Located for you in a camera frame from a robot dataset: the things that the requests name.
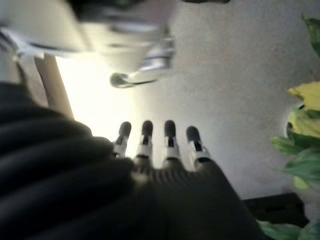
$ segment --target yellow leaf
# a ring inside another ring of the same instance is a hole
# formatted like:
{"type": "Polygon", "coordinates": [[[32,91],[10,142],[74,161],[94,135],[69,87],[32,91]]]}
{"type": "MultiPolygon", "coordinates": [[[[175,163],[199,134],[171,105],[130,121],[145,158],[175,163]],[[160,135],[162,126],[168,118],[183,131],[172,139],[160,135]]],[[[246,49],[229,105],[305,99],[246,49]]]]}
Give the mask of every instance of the yellow leaf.
{"type": "Polygon", "coordinates": [[[320,111],[320,81],[293,87],[289,89],[289,93],[302,98],[307,110],[320,111]]]}
{"type": "Polygon", "coordinates": [[[289,122],[294,133],[320,138],[320,119],[309,118],[303,109],[296,109],[289,122]]]}

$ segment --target bright light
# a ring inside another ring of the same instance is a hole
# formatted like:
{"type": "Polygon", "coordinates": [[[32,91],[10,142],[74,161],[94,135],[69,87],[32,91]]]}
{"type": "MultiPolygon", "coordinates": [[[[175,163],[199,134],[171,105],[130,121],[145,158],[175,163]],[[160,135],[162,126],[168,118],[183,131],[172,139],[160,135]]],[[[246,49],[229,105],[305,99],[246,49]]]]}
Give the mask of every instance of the bright light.
{"type": "MultiPolygon", "coordinates": [[[[95,136],[116,140],[121,123],[139,113],[132,93],[110,85],[112,72],[98,56],[56,61],[75,120],[89,126],[95,136]]],[[[131,139],[136,141],[128,145],[127,153],[133,157],[139,133],[133,132],[131,139]]]]}

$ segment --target houseplant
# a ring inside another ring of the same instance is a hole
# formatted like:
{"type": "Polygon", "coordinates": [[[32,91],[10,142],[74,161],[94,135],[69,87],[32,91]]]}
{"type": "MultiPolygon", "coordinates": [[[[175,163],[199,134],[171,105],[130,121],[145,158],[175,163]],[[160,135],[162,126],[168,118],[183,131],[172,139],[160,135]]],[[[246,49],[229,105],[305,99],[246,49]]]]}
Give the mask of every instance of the houseplant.
{"type": "MultiPolygon", "coordinates": [[[[311,45],[320,57],[320,20],[303,20],[310,35],[311,45]]],[[[283,173],[294,176],[298,189],[320,192],[320,81],[291,88],[289,93],[303,101],[288,119],[287,137],[274,137],[272,144],[282,154],[291,156],[283,173]]],[[[258,221],[262,231],[275,240],[320,240],[320,219],[305,228],[291,224],[272,224],[258,221]]]]}

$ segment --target robot finger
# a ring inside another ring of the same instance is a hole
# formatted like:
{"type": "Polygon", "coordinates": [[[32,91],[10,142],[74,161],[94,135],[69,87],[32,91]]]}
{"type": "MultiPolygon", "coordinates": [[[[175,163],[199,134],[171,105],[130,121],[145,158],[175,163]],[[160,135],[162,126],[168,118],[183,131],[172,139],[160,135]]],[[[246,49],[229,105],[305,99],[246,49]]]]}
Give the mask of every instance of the robot finger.
{"type": "Polygon", "coordinates": [[[131,133],[131,123],[125,121],[119,129],[119,137],[113,143],[113,155],[116,158],[124,158],[127,150],[127,142],[131,133]]]}
{"type": "Polygon", "coordinates": [[[184,168],[176,139],[176,125],[172,120],[168,120],[164,124],[163,168],[184,168]]]}
{"type": "Polygon", "coordinates": [[[207,163],[214,163],[207,148],[203,145],[199,130],[196,127],[188,127],[186,136],[189,143],[190,161],[197,171],[204,170],[208,165],[207,163]]]}
{"type": "Polygon", "coordinates": [[[134,163],[139,167],[153,167],[152,155],[153,144],[152,134],[154,126],[151,121],[145,121],[142,125],[142,132],[134,163]]]}

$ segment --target green leaf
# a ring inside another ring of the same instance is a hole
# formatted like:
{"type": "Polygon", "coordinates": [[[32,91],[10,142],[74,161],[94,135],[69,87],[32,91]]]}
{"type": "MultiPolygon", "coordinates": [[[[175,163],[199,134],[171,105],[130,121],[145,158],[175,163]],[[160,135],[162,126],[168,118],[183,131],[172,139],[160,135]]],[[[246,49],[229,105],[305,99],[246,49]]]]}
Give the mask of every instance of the green leaf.
{"type": "Polygon", "coordinates": [[[301,228],[291,224],[272,224],[268,221],[258,221],[265,235],[274,240],[297,240],[301,228]]]}
{"type": "Polygon", "coordinates": [[[309,148],[288,162],[283,172],[300,177],[305,182],[320,183],[320,148],[309,148]]]}
{"type": "Polygon", "coordinates": [[[305,182],[304,180],[302,180],[300,177],[298,176],[295,176],[294,177],[294,186],[297,188],[297,189],[300,189],[300,190],[306,190],[306,189],[310,189],[310,186],[307,182],[305,182]]]}
{"type": "Polygon", "coordinates": [[[311,119],[320,119],[320,111],[317,110],[307,110],[305,113],[309,116],[311,119]]]}
{"type": "Polygon", "coordinates": [[[309,223],[298,237],[298,240],[319,240],[320,239],[320,219],[309,223]]]}
{"type": "Polygon", "coordinates": [[[315,18],[303,20],[308,28],[312,47],[320,57],[320,20],[315,18]]]}
{"type": "Polygon", "coordinates": [[[303,149],[309,149],[311,147],[320,147],[320,138],[314,136],[307,136],[288,131],[288,137],[294,142],[295,146],[299,146],[303,149]]]}
{"type": "Polygon", "coordinates": [[[273,146],[282,154],[297,155],[303,151],[302,147],[295,146],[295,144],[285,137],[273,137],[271,139],[273,146]]]}

